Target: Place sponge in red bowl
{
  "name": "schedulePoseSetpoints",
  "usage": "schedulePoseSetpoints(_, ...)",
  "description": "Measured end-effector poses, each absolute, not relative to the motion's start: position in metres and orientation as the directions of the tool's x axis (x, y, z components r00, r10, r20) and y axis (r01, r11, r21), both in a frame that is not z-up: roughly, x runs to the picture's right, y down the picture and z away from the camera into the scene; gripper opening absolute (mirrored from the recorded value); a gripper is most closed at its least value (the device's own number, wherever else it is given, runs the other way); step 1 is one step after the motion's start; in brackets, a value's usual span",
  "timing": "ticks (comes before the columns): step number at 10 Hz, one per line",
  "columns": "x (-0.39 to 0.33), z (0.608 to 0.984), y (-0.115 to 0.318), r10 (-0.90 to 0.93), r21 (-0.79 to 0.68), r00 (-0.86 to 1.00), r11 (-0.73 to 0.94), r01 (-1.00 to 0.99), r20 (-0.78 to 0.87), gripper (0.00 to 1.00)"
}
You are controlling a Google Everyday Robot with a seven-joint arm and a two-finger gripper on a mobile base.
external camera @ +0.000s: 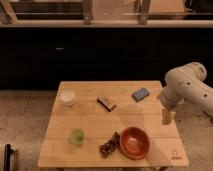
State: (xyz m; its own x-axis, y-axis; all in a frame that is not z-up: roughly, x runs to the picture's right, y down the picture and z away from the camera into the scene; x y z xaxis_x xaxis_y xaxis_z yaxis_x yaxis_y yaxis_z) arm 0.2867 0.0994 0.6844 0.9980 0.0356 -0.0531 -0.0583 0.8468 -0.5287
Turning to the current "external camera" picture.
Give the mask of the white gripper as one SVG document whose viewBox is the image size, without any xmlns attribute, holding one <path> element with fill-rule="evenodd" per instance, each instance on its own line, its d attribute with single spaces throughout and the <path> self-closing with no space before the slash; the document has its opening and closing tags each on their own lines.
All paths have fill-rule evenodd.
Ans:
<svg viewBox="0 0 213 171">
<path fill-rule="evenodd" d="M 180 101 L 180 95 L 169 87 L 164 87 L 157 96 L 162 106 L 166 109 L 162 110 L 162 124 L 169 125 L 172 121 L 171 112 L 168 110 L 174 109 Z"/>
</svg>

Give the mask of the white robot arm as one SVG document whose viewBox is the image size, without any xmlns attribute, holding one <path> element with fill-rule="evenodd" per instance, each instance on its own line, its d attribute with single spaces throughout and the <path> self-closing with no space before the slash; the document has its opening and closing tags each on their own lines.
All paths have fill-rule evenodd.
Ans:
<svg viewBox="0 0 213 171">
<path fill-rule="evenodd" d="M 166 85 L 158 96 L 163 106 L 163 125 L 172 122 L 176 114 L 175 108 L 185 99 L 200 106 L 213 119 L 213 87 L 204 83 L 206 77 L 207 70 L 199 62 L 175 67 L 165 74 Z"/>
</svg>

